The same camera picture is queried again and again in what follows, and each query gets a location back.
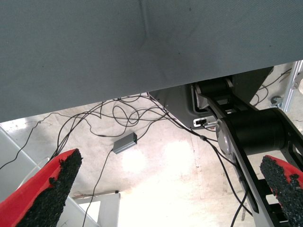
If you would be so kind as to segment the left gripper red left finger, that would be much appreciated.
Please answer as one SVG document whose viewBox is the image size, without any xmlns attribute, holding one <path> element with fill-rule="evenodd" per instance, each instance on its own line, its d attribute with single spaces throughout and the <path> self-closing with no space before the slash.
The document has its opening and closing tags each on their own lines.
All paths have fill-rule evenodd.
<svg viewBox="0 0 303 227">
<path fill-rule="evenodd" d="M 0 204 L 2 227 L 55 227 L 82 164 L 76 148 L 61 153 Z"/>
</svg>

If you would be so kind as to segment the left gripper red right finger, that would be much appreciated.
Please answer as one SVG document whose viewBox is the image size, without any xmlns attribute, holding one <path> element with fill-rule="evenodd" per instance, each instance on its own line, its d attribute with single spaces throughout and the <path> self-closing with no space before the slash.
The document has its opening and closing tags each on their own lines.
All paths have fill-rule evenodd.
<svg viewBox="0 0 303 227">
<path fill-rule="evenodd" d="M 303 172 L 279 158 L 266 155 L 260 170 L 292 227 L 303 225 Z"/>
</svg>

